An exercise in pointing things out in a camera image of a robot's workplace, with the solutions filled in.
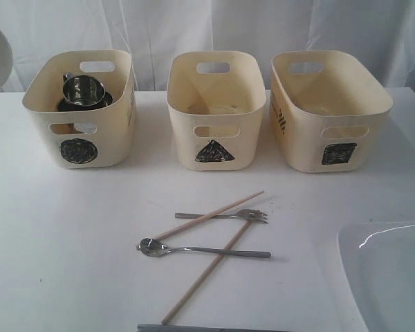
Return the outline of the wooden chopstick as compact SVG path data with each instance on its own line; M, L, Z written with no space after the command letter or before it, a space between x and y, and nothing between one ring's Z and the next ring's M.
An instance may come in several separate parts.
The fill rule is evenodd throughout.
M249 200L251 200L251 199L253 199L253 198L255 198L255 197L259 196L259 195L262 195L263 193L264 193L264 191L260 191L260 192L257 192L255 194L252 194L250 196L247 196L247 197L245 197L245 198L243 198L241 200L238 200L238 201L236 201L234 203L231 203L229 205L223 206L223 207L219 208L218 210L215 210L215 211L209 212L207 214L201 215L200 217L198 217L196 219L193 219L193 220L191 220L191 221L189 221L187 223L184 223L183 225L180 225L180 226L178 226L176 228L173 228L173 229L171 229L169 231L166 231L166 232L164 232L164 233L162 233L160 235L157 235L154 238L156 240L161 241L161 240L166 239L168 237L171 237L171 236L173 236L175 234L178 234L180 232L183 232L185 230L188 230L189 228L192 228L192 227L194 227L194 226L196 226L196 225L198 225L198 224L200 224L200 223L202 223L202 222L204 222L204 221L206 221L208 219L211 219L215 215L218 215L218 214L221 214L222 212L226 212L228 210L231 210L232 208L235 208L236 206L241 205L241 204L245 203L246 201L249 201Z
M225 250L231 250L232 247L238 242L241 236L246 232L246 230L251 226L250 221L246 221L245 224L240 228L238 233L236 233L233 238L227 243L224 247ZM172 307L168 314L161 320L162 325L169 324L178 312L186 305L190 298L195 294L203 282L210 276L214 269L219 265L224 255L219 254L217 257L210 263L210 265L202 272L202 274L197 278L197 280L191 285L187 292L180 298L180 300Z

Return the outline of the steel spoon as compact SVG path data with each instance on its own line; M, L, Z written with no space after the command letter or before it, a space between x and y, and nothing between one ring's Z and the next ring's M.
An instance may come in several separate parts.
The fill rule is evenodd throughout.
M243 251L228 250L218 248L202 248L202 247L169 247L156 239L144 238L138 244L138 249L142 254L148 257L163 257L175 252L203 252L216 255L228 255L235 257L249 257L258 259L269 259L272 257L270 252L264 251Z

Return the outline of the steel mug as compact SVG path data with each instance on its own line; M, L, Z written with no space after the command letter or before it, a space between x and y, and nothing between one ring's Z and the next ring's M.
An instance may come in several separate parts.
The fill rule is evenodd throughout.
M103 100L106 90L93 76L67 72L63 74L62 93L69 104L90 107Z

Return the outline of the small steel bowl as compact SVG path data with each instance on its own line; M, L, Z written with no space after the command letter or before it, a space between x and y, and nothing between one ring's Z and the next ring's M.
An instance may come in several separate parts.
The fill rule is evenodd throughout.
M62 98L57 103L57 111L59 112L89 111L89 110L105 108L107 106L110 106L112 103L113 103L113 97L109 92L106 92L104 94L103 99L99 103L93 106L80 106L80 105L71 104L71 103L68 103L64 98Z

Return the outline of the cream bin with triangle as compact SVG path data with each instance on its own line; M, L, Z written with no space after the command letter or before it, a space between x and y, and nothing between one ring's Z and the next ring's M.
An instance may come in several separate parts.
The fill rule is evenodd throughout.
M252 55L215 50L175 57L167 106L180 164L195 171L249 166L265 104L264 81Z

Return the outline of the steel fork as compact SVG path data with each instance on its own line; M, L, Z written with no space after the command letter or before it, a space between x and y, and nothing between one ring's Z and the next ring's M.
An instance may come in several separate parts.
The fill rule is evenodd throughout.
M192 220L201 217L202 214L190 214L190 213L181 213L176 212L174 217L176 219L187 219ZM257 223L268 223L267 214L260 210L252 209L242 209L234 214L216 214L212 216L212 219L242 219L242 220L251 220L252 222Z

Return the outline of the cream bin with circle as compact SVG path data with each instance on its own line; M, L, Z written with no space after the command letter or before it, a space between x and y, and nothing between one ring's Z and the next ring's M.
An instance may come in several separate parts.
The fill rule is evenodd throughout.
M83 62L113 63L112 71L92 72L113 97L95 110L60 112L63 75L81 74ZM23 100L54 163L65 169L108 167L131 151L136 117L132 56L123 50L76 50L60 53L41 68Z

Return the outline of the cream bin with square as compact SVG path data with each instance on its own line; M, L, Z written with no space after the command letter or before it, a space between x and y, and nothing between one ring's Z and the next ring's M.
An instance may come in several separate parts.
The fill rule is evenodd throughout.
M284 160L304 173L366 162L393 100L354 56L336 50L273 57L270 123Z

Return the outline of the white square plate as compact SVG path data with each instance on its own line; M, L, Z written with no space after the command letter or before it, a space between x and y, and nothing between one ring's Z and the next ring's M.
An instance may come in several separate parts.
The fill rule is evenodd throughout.
M415 221L347 225L338 247L368 331L415 331Z

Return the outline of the white backdrop curtain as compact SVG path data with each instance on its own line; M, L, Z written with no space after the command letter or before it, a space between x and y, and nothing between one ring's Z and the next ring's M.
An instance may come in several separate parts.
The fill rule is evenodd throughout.
M415 92L415 1L0 1L13 52L4 91L25 91L52 56L120 49L133 57L140 91L163 91L182 53L238 50L265 81L271 59L339 50L387 87Z

